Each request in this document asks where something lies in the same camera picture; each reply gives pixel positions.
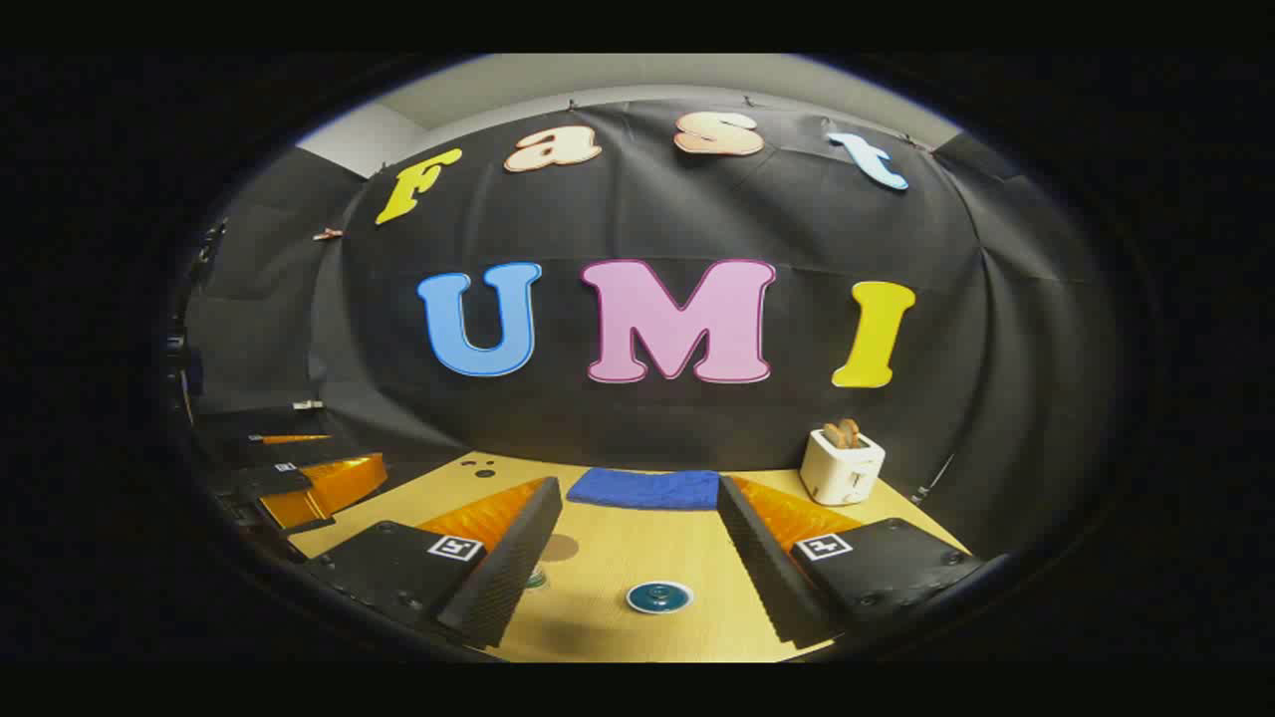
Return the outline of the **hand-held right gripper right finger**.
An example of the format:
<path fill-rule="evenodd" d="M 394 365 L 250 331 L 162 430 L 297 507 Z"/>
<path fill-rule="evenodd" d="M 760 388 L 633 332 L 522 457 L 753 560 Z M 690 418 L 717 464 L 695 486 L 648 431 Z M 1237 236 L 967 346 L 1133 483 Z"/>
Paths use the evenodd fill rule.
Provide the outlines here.
<path fill-rule="evenodd" d="M 871 644 L 905 632 L 989 569 L 898 517 L 870 523 L 720 477 L 717 512 L 780 640 Z"/>

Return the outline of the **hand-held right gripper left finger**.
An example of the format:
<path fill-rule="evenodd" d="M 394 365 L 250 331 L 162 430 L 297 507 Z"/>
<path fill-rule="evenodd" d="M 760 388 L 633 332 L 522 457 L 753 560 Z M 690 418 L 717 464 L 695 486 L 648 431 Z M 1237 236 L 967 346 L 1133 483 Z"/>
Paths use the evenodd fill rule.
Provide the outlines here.
<path fill-rule="evenodd" d="M 419 476 L 300 535 L 326 600 L 419 653 L 499 647 L 562 512 L 555 476 Z"/>

